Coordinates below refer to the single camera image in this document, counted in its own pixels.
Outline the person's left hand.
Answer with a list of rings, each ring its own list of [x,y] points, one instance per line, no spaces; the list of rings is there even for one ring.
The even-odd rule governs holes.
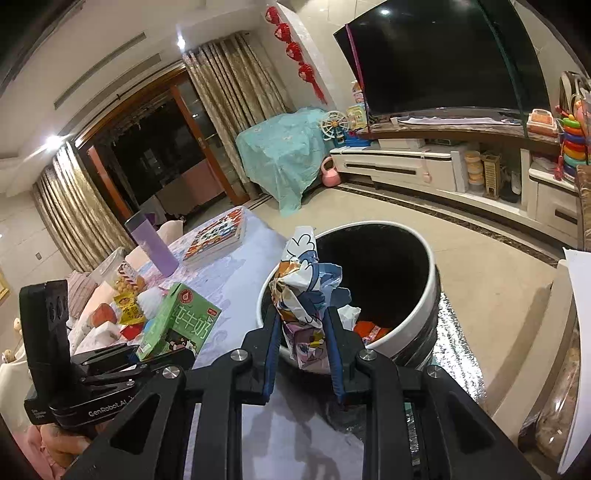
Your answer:
[[[41,425],[39,432],[51,458],[64,469],[67,469],[93,442],[83,435],[65,431],[56,424]]]

